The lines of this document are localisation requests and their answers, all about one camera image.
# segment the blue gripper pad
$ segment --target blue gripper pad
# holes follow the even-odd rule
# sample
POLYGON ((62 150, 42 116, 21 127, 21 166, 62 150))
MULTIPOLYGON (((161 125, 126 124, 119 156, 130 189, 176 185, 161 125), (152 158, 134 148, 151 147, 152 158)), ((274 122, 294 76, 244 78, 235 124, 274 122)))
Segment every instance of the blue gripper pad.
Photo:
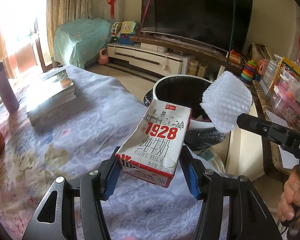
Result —
POLYGON ((105 182, 105 191, 103 192, 103 196, 107 200, 114 192, 115 186, 117 185, 119 179, 120 171, 121 171, 121 167, 118 161, 115 160, 105 182))
POLYGON ((190 193, 195 197, 196 200, 199 200, 199 181, 197 175, 194 172, 193 166, 185 156, 182 156, 182 154, 180 155, 179 161, 190 193))

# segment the pink kettlebell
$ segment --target pink kettlebell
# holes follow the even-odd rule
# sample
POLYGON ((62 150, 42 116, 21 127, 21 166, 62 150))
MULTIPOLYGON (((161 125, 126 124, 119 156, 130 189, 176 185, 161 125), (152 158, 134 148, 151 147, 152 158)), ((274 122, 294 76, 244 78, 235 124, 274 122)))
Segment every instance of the pink kettlebell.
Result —
POLYGON ((99 51, 99 57, 98 57, 98 63, 100 65, 108 64, 109 63, 109 57, 108 57, 108 48, 103 48, 99 51))

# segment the crushed milk carton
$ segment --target crushed milk carton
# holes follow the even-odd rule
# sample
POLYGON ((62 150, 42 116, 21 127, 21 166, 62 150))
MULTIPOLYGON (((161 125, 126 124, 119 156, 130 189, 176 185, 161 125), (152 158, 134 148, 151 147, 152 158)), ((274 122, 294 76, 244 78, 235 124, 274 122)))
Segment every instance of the crushed milk carton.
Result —
POLYGON ((191 108, 153 100, 136 130, 116 153, 122 171, 168 187, 190 117, 191 108))

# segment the cabinet drawer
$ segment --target cabinet drawer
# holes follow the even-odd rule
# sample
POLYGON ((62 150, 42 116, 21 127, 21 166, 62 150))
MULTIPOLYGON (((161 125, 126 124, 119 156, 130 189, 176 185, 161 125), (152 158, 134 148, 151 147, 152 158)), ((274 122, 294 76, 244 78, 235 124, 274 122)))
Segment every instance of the cabinet drawer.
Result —
POLYGON ((115 57, 115 58, 129 61, 131 58, 134 57, 135 52, 136 51, 132 49, 108 46, 109 57, 115 57))
POLYGON ((182 62, 142 51, 136 51, 134 58, 131 58, 129 62, 131 65, 158 73, 163 76, 180 74, 182 66, 182 62))

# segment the human hand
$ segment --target human hand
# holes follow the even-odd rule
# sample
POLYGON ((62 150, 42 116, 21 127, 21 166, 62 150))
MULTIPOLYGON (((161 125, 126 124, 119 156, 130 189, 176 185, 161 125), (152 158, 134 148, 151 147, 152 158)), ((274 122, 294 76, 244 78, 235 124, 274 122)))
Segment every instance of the human hand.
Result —
POLYGON ((292 203, 300 207, 300 177, 298 175, 298 165, 294 166, 289 179, 284 184, 281 200, 278 204, 277 216, 281 222, 290 221, 294 218, 295 212, 292 203))

